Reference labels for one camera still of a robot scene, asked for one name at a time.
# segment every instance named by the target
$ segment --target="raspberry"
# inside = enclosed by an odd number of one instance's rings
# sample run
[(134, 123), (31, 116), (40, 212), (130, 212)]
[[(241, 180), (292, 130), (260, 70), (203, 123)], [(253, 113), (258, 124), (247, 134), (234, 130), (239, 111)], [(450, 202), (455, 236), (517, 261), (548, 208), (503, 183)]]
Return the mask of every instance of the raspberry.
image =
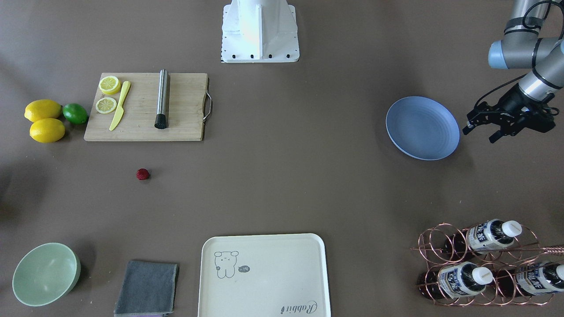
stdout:
[(139, 169), (137, 171), (137, 179), (138, 180), (145, 180), (147, 178), (149, 178), (150, 174), (149, 171), (146, 169)]

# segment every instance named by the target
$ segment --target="stainless steel muddler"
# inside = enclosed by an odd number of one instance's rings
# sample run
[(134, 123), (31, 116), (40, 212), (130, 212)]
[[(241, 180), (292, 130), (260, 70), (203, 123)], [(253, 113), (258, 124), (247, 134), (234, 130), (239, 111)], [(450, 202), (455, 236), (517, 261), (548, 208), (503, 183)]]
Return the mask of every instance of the stainless steel muddler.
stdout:
[(157, 129), (168, 127), (166, 113), (169, 109), (169, 80), (169, 72), (166, 69), (161, 69), (158, 80), (157, 118), (155, 119), (155, 128)]

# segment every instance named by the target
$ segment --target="white tray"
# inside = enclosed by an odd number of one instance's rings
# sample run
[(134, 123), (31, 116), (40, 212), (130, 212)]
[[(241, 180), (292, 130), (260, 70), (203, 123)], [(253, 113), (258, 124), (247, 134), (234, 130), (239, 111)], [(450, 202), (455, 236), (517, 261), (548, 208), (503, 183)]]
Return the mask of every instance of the white tray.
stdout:
[(315, 234), (213, 237), (202, 248), (198, 317), (330, 317)]

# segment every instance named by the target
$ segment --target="green lime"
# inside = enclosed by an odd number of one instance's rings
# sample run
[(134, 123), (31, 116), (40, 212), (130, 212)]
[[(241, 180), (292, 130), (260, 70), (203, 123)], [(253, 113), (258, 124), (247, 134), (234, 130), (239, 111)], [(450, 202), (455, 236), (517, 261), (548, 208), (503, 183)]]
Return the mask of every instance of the green lime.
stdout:
[(88, 120), (88, 113), (77, 103), (69, 103), (64, 106), (63, 116), (72, 124), (83, 124)]

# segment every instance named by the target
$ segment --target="blue plate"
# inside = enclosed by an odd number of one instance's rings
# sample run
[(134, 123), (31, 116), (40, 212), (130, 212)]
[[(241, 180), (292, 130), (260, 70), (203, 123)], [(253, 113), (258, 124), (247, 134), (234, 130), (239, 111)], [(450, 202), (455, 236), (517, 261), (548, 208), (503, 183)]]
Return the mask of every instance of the blue plate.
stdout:
[(456, 150), (460, 131), (453, 115), (435, 100), (410, 96), (396, 101), (386, 115), (391, 141), (419, 160), (443, 159)]

